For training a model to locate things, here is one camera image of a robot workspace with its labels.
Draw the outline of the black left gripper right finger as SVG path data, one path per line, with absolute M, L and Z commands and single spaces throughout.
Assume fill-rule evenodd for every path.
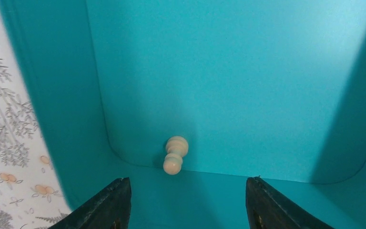
M 245 191 L 251 229 L 331 229 L 260 177 L 249 177 Z

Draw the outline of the light pawn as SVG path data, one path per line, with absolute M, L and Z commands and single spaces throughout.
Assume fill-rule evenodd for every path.
M 185 138 L 173 136 L 168 139 L 163 162 L 163 169 L 167 174 L 176 175 L 181 171 L 183 158 L 187 155 L 188 149 L 189 145 Z

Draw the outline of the teal plastic tray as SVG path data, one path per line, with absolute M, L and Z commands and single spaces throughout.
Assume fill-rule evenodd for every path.
M 366 229 L 366 0 L 0 0 L 63 194 L 131 229 L 247 229 L 263 180 Z M 169 138 L 189 145 L 163 169 Z

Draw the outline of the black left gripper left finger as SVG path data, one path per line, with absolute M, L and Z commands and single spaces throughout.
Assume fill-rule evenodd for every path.
M 130 179 L 117 178 L 50 229 L 127 229 L 131 197 Z

